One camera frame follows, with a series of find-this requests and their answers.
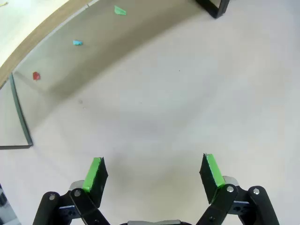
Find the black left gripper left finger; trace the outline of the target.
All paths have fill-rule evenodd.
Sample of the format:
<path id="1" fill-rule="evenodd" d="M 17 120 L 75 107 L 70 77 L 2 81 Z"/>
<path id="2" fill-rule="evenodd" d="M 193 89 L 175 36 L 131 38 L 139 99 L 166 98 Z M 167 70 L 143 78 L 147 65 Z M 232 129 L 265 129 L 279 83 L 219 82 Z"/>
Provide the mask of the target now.
<path id="1" fill-rule="evenodd" d="M 34 225 L 69 225 L 80 218 L 86 225 L 108 225 L 98 209 L 108 173 L 103 157 L 95 157 L 84 181 L 75 183 L 64 195 L 46 192 L 40 201 Z"/>

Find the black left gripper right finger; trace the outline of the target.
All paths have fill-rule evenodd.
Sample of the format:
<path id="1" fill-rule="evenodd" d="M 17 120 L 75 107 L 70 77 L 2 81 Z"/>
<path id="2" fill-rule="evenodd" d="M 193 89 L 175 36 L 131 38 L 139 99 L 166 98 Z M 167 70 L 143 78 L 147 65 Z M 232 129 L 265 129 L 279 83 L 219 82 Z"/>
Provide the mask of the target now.
<path id="1" fill-rule="evenodd" d="M 227 215 L 237 215 L 243 225 L 279 224 L 265 188 L 242 189 L 235 178 L 221 174 L 213 154 L 204 153 L 199 174 L 210 205 L 198 225 L 221 225 Z"/>

